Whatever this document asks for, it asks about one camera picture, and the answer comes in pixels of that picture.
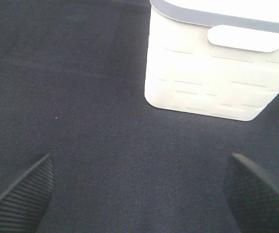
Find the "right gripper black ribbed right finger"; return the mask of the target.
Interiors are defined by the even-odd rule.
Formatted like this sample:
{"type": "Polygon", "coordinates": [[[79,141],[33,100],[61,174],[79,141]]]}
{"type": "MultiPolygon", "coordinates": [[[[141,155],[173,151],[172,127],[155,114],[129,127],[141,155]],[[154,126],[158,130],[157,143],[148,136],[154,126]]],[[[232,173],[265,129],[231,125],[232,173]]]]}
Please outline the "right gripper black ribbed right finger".
{"type": "Polygon", "coordinates": [[[279,233],[279,178],[233,153],[223,186],[231,213],[242,233],[279,233]]]}

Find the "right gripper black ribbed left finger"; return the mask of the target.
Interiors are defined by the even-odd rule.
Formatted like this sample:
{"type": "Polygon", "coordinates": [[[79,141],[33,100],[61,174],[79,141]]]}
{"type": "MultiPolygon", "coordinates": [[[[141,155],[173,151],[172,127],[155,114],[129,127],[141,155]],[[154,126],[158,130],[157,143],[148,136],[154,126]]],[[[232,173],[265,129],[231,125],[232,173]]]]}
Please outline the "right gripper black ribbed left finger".
{"type": "Polygon", "coordinates": [[[54,191],[49,153],[0,179],[0,233],[37,231],[54,191]]]}

